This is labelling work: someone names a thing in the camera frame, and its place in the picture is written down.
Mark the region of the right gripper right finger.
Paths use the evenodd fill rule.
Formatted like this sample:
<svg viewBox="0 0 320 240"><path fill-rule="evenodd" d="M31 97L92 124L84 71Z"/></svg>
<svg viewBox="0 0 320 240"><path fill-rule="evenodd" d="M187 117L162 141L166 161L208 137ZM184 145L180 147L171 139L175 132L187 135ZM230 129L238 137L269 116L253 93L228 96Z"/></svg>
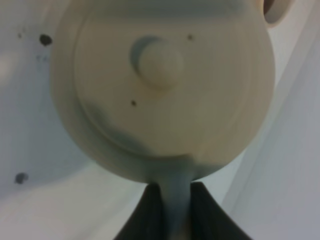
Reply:
<svg viewBox="0 0 320 240"><path fill-rule="evenodd" d="M187 211L187 240L250 240L219 206L202 182L190 184Z"/></svg>

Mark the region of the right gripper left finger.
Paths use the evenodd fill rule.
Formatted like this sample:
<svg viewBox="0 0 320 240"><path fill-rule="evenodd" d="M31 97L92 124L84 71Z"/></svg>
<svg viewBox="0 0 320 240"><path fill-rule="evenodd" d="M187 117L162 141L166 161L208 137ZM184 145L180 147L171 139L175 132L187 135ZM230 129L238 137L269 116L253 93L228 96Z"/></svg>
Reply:
<svg viewBox="0 0 320 240"><path fill-rule="evenodd" d="M116 240L168 240L170 212L161 187L148 184Z"/></svg>

